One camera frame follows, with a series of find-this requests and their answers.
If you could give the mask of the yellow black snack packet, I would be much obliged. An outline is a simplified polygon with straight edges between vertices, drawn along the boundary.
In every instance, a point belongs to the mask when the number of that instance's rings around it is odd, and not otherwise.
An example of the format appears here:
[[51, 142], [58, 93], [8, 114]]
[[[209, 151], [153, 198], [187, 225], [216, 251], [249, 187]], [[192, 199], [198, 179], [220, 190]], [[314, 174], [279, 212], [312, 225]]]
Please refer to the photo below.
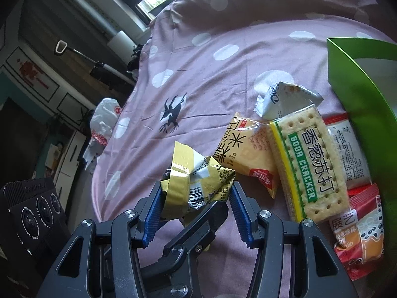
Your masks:
[[175, 142], [169, 176], [161, 181], [165, 202], [162, 218], [185, 218], [213, 201], [228, 199], [235, 171], [212, 156], [205, 157], [188, 145]]

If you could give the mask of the silver foil snack packet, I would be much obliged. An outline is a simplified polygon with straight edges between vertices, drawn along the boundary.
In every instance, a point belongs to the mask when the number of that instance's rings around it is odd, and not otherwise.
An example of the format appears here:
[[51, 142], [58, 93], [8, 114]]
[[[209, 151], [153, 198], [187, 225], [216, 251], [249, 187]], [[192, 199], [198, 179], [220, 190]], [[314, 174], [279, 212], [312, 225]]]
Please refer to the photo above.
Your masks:
[[271, 121], [310, 105], [319, 106], [323, 100], [318, 92], [312, 92], [302, 85], [280, 81], [269, 87], [264, 96], [257, 97], [254, 112]]

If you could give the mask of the red bubble tea snack packet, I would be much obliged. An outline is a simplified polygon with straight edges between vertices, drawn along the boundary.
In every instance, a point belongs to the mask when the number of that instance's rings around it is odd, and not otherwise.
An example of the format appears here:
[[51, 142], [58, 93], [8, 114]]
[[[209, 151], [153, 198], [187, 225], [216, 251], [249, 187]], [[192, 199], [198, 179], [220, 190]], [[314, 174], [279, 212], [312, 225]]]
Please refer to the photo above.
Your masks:
[[350, 209], [329, 221], [334, 251], [352, 281], [373, 272], [384, 256], [384, 217], [377, 184], [348, 191]]

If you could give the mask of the soda cracker packet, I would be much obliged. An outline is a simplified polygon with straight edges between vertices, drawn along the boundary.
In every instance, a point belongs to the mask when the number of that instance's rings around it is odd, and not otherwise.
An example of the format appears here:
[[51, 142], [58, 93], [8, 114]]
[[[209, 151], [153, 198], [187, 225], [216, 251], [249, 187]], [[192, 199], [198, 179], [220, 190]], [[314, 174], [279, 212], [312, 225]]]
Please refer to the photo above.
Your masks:
[[349, 210], [342, 161], [314, 105], [272, 120], [266, 133], [292, 221], [321, 223]]

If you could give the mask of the white red-edged snack packet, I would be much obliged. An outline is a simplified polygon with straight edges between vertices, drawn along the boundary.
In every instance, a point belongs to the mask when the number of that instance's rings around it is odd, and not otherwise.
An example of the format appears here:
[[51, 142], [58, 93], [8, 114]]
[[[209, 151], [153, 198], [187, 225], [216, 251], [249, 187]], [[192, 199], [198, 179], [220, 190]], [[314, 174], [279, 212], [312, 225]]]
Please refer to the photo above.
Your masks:
[[359, 140], [347, 113], [324, 119], [342, 161], [349, 190], [371, 184], [371, 174]]

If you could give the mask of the yellow rice cracker packet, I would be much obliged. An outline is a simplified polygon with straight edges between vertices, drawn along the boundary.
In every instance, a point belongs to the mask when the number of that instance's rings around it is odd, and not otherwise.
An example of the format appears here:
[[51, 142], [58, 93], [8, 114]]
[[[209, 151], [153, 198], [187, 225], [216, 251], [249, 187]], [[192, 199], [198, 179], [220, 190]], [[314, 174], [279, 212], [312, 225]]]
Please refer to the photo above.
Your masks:
[[275, 198], [279, 174], [264, 123], [235, 113], [214, 152], [214, 158], [225, 168], [257, 178], [270, 197]]

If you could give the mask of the white red plastic bag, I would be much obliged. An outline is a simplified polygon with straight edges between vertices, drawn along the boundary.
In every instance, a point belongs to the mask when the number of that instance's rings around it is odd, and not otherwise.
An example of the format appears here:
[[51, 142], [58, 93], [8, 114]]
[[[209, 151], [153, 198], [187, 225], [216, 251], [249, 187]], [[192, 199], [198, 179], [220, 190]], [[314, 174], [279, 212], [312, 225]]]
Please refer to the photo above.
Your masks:
[[104, 151], [120, 116], [122, 108], [113, 98], [104, 98], [90, 120], [90, 142], [83, 154], [86, 170]]

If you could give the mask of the green cardboard box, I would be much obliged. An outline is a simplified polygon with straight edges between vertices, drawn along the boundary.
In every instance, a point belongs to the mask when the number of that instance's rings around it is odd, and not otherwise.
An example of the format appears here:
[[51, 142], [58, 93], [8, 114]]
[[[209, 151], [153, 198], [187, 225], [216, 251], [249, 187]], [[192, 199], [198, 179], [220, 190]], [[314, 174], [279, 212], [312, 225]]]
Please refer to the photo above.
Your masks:
[[328, 81], [348, 112], [373, 180], [396, 194], [396, 44], [329, 38]]

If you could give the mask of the stick vacuum cleaner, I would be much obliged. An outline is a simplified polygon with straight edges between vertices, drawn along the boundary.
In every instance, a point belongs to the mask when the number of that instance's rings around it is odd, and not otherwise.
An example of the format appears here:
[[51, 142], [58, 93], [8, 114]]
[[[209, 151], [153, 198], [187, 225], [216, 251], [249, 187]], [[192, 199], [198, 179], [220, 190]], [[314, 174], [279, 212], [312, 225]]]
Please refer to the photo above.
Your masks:
[[115, 77], [118, 77], [123, 82], [135, 86], [135, 81], [133, 81], [132, 79], [130, 79], [127, 76], [125, 76], [124, 74], [120, 73], [119, 71], [117, 71], [113, 67], [109, 66], [108, 64], [100, 62], [100, 61], [95, 61], [95, 60], [91, 59], [90, 57], [84, 55], [82, 52], [79, 52], [78, 50], [70, 47], [64, 40], [59, 40], [57, 42], [57, 45], [55, 46], [54, 53], [57, 56], [61, 56], [65, 53], [66, 50], [74, 52], [75, 54], [77, 54], [77, 55], [83, 57], [84, 59], [86, 59], [87, 61], [89, 61], [90, 63], [95, 64], [97, 67], [103, 68], [105, 71], [111, 73]]

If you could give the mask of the pink polka dot bedsheet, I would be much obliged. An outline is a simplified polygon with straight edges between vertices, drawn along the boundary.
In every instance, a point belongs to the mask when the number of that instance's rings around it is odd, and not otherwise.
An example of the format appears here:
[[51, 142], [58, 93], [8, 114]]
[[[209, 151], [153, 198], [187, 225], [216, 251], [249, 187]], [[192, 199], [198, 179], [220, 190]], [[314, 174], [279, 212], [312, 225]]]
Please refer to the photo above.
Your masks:
[[[94, 171], [98, 220], [149, 195], [175, 142], [213, 155], [233, 115], [254, 117], [257, 96], [277, 81], [317, 91], [325, 117], [346, 112], [328, 81], [327, 40], [334, 37], [393, 43], [396, 25], [376, 0], [176, 0], [165, 8]], [[396, 194], [381, 196], [386, 259], [357, 282], [361, 297], [377, 294], [396, 270]]]

